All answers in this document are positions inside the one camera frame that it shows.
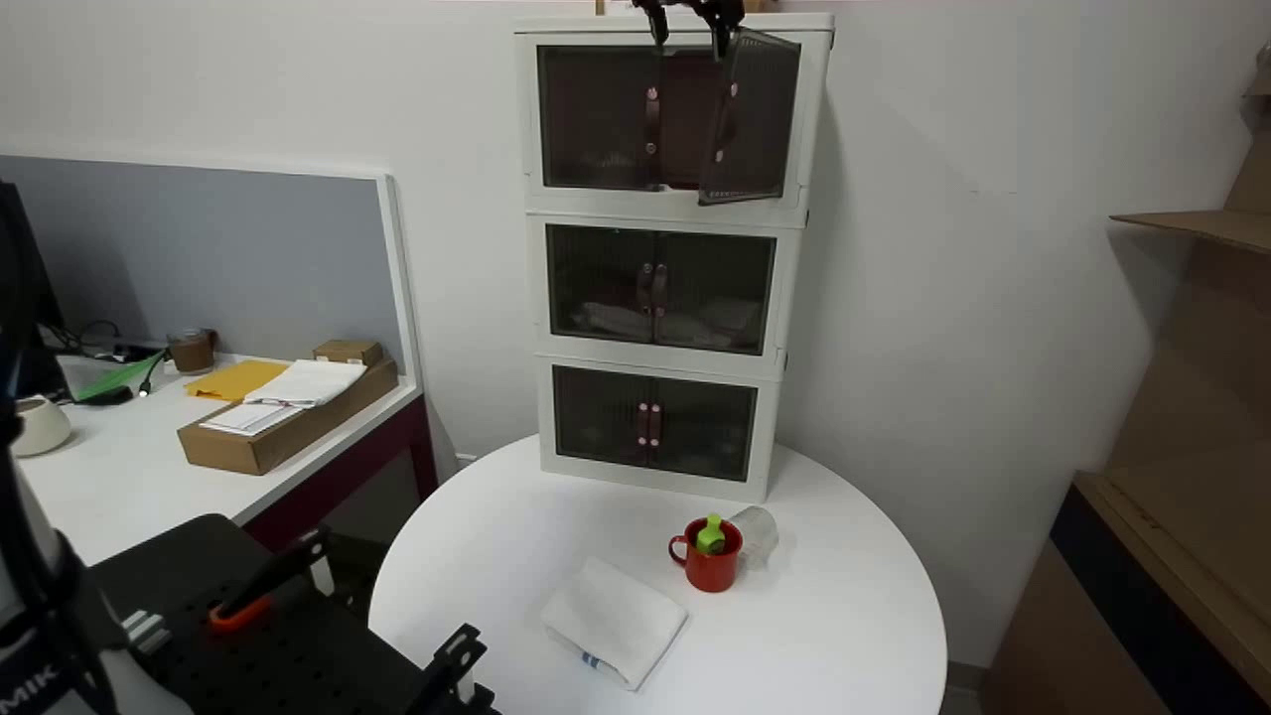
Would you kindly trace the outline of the tinted cabinet door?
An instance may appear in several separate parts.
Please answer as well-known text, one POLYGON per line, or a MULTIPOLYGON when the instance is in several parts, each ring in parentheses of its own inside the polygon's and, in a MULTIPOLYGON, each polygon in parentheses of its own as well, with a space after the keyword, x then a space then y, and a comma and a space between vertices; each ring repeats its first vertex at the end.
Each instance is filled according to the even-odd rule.
POLYGON ((646 191, 656 133, 646 49, 543 45, 538 51, 540 162, 550 187, 646 191))
POLYGON ((784 195, 797 59, 801 49, 769 31, 738 31, 731 41, 701 181, 702 207, 784 195))

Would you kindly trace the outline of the middle tinted cabinet doors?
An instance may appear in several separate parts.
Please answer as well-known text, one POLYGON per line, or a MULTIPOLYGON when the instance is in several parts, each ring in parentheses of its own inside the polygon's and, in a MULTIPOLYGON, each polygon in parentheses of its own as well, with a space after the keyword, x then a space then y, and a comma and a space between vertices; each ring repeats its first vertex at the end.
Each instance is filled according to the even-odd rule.
POLYGON ((550 226, 550 325, 560 339, 758 354, 776 244, 744 235, 550 226))

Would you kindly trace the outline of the tinted cabinet doors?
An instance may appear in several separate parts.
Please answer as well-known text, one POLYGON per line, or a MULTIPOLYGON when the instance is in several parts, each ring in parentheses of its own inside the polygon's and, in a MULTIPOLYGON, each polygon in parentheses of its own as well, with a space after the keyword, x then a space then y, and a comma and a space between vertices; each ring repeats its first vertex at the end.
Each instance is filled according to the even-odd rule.
POLYGON ((754 392, 744 387, 551 370, 555 451, 566 456, 744 481, 754 392))
POLYGON ((758 354, 776 244, 744 235, 550 226, 550 325, 560 339, 758 354))

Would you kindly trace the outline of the bottom tinted cabinet doors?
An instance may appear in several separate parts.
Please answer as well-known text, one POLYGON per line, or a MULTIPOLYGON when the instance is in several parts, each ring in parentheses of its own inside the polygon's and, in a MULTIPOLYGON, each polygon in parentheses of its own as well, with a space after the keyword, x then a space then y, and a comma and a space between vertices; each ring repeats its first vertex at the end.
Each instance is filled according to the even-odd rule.
POLYGON ((555 451, 566 456, 744 481, 754 392, 744 387, 551 370, 555 451))

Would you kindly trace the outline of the open cardboard tray with papers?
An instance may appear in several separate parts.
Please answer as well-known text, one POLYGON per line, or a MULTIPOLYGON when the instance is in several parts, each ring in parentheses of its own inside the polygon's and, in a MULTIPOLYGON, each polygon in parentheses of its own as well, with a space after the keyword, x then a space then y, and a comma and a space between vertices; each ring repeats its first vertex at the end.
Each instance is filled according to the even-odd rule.
POLYGON ((179 431, 192 467, 262 478, 396 387, 376 341, 325 341, 309 359, 244 359, 192 382, 216 414, 179 431))

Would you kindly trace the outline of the white desk partition panel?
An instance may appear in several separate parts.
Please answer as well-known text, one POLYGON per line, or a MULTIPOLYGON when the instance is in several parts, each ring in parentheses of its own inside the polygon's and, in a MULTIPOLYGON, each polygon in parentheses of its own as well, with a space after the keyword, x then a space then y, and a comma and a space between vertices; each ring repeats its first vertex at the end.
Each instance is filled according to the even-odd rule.
POLYGON ((72 329, 126 341, 216 329, 231 354, 376 341, 419 376, 386 167, 179 162, 4 153, 72 329))

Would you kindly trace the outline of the clear plastic cup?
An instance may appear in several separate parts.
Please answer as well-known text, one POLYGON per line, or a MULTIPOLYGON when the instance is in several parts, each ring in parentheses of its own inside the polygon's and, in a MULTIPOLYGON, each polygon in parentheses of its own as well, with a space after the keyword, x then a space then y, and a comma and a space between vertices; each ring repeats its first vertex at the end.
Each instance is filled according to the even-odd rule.
POLYGON ((764 568, 769 554, 780 550, 780 522, 764 506, 746 506, 731 516, 731 525, 744 533, 744 566, 764 568))

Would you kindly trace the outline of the green yellow object in mug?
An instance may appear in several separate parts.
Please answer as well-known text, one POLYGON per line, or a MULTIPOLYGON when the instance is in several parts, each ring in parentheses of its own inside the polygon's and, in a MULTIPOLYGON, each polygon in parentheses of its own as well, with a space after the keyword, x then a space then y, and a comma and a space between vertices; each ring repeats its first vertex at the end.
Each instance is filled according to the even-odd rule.
POLYGON ((718 555, 727 554, 727 522, 723 516, 702 516, 701 533, 697 533, 697 554, 702 555, 718 555))

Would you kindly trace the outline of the red mug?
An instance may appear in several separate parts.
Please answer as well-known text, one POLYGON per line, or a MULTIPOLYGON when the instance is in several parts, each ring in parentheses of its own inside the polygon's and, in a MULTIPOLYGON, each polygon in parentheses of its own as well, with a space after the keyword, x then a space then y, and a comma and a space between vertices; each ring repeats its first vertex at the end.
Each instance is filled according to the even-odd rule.
POLYGON ((702 516, 666 541, 666 555, 682 568, 686 584, 701 591, 727 591, 738 575, 744 533, 727 522, 727 554, 697 554, 697 533, 702 516))

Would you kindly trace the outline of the round white table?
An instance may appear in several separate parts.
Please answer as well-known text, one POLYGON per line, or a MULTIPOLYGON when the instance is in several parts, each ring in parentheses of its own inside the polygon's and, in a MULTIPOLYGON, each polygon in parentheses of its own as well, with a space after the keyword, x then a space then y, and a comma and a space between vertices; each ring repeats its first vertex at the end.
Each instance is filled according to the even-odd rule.
POLYGON ((532 437, 448 478, 395 537, 371 627, 420 662, 472 625, 472 681, 499 715, 938 715, 948 644, 903 529, 846 478, 784 451, 776 543, 707 598, 666 541, 717 506, 697 493, 551 473, 532 437), (543 599, 588 559, 686 607, 666 656, 624 685, 550 633, 543 599))

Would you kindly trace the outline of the folded white cloth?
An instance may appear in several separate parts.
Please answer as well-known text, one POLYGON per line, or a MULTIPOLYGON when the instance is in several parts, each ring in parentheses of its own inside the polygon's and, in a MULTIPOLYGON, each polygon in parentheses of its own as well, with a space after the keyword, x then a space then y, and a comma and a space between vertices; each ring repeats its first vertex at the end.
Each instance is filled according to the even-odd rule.
POLYGON ((686 607, 603 559, 584 559, 551 587, 540 619, 640 690, 686 625, 686 607))

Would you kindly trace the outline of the orange black clamp left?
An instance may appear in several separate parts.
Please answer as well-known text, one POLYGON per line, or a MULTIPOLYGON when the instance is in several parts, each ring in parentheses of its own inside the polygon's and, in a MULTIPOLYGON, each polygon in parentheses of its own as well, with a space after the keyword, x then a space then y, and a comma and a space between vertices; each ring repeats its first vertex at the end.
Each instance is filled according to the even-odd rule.
POLYGON ((262 566, 245 584, 237 584, 228 599, 217 599, 208 613, 208 627, 217 635, 245 633, 249 625, 258 625, 262 615, 273 613, 273 591, 282 584, 299 580, 303 574, 309 574, 325 555, 329 555, 325 533, 303 537, 296 550, 288 550, 282 555, 262 566))

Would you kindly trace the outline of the wooden shelf unit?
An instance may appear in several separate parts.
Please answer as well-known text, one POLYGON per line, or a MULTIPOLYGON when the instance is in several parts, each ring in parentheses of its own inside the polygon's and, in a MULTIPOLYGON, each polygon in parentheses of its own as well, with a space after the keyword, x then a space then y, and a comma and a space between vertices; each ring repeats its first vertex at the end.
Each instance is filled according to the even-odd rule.
POLYGON ((985 715, 1271 715, 1271 63, 1224 203, 1142 211, 1187 264, 1104 467, 1063 493, 985 715))

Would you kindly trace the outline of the white desk with red side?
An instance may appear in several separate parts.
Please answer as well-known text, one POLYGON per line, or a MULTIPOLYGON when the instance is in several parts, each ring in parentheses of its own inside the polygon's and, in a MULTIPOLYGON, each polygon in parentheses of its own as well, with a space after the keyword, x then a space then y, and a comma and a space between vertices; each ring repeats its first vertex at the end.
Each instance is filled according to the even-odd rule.
POLYGON ((20 473, 78 559, 105 566, 196 516, 228 516, 282 550, 317 529, 395 456, 431 467, 427 403, 415 376, 265 478, 186 460, 179 431, 208 414, 216 403, 192 396, 186 382, 164 370, 150 396, 106 410, 66 404, 74 437, 27 456, 20 473))

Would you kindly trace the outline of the black perforated mounting board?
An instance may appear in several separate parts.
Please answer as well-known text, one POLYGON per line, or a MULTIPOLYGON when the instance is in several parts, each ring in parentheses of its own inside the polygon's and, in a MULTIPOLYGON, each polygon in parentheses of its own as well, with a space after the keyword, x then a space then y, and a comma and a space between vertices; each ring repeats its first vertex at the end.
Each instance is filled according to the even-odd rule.
POLYGON ((374 635, 350 541, 329 537, 329 555, 282 584, 273 613, 245 633, 208 627, 208 613, 273 555, 228 516, 196 516, 93 575, 135 627, 139 662, 196 715, 411 715, 420 670, 457 627, 420 662, 374 635))

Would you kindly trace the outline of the white stacked cabinet frame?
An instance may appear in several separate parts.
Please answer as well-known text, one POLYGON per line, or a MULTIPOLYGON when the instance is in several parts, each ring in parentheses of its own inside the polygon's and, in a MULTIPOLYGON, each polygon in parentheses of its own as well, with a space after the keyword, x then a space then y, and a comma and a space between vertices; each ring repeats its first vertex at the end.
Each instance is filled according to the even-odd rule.
POLYGON ((521 79, 521 146, 523 146, 523 222, 532 239, 538 272, 538 325, 540 325, 540 456, 551 473, 686 488, 707 496, 754 500, 767 493, 780 452, 780 404, 788 375, 788 339, 795 313, 795 284, 801 264, 801 235, 811 220, 813 138, 822 112, 822 79, 834 49, 834 24, 822 14, 746 14, 738 31, 769 31, 801 49, 791 146, 784 173, 784 195, 758 203, 701 203, 701 181, 710 153, 710 117, 718 97, 718 68, 731 55, 717 55, 710 28, 686 7, 666 7, 666 45, 656 49, 646 15, 613 14, 579 20, 538 20, 513 31, 517 79, 521 79), (646 49, 656 63, 656 93, 646 97, 646 122, 656 133, 656 184, 646 191, 595 191, 595 187, 550 187, 540 162, 540 89, 538 51, 543 45, 584 49, 646 49), (744 235, 776 244, 776 276, 767 304, 767 339, 758 354, 674 351, 644 341, 560 339, 550 325, 550 226, 621 226, 621 230, 682 230, 682 235, 744 235), (710 481, 666 468, 613 467, 588 456, 566 456, 555 451, 551 370, 603 370, 637 376, 744 387, 754 392, 750 460, 744 481, 710 481))

